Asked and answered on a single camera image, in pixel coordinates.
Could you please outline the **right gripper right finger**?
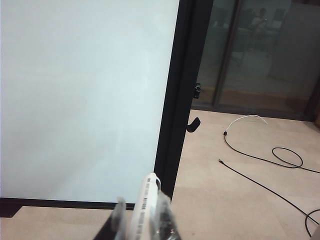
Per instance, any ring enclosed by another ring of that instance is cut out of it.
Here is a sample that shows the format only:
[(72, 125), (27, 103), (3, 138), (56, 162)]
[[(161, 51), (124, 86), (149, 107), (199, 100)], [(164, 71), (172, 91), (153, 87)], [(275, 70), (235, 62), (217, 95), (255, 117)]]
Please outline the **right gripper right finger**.
[(152, 220), (153, 240), (179, 240), (175, 215), (171, 208), (171, 200), (162, 191), (158, 193), (155, 215)]

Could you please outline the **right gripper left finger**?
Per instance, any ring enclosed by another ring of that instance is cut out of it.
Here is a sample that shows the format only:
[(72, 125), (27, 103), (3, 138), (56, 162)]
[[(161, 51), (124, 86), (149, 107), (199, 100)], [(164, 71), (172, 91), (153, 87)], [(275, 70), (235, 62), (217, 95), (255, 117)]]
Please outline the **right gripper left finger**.
[(119, 197), (117, 201), (111, 214), (111, 230), (114, 233), (113, 240), (125, 240), (127, 234), (126, 200), (123, 197)]

